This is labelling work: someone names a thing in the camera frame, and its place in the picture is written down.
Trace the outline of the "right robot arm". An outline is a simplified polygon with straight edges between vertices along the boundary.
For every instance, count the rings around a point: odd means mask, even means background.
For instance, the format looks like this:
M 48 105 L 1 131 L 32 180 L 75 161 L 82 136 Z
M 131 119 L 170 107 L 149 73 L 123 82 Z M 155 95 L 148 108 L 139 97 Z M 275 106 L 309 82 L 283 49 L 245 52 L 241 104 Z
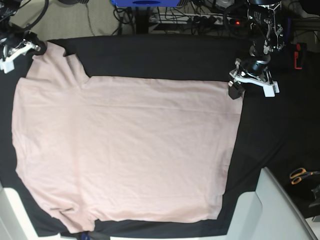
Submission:
M 0 2 L 0 70 L 5 74 L 15 69 L 14 60 L 29 53 L 39 56 L 47 50 L 47 45 L 41 41 L 31 29 L 43 18 L 49 7 L 49 1 L 38 17 L 25 27 L 10 22 L 20 9 L 30 1 L 22 3 L 20 0 L 2 0 Z

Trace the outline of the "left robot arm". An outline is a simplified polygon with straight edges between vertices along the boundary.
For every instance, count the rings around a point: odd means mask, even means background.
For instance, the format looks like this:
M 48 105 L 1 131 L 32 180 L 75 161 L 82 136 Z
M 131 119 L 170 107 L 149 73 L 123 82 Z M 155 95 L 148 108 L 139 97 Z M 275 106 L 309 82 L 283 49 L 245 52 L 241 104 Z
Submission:
M 228 17 L 232 12 L 247 7 L 247 34 L 232 29 Z M 253 84 L 263 89 L 264 96 L 275 97 L 280 92 L 278 82 L 272 79 L 269 63 L 272 54 L 285 46 L 284 27 L 279 13 L 282 4 L 279 0 L 242 0 L 228 6 L 223 12 L 223 25 L 238 39 L 252 42 L 249 56 L 235 60 L 235 69 L 229 72 L 228 95 L 236 100 L 244 95 L 243 84 Z

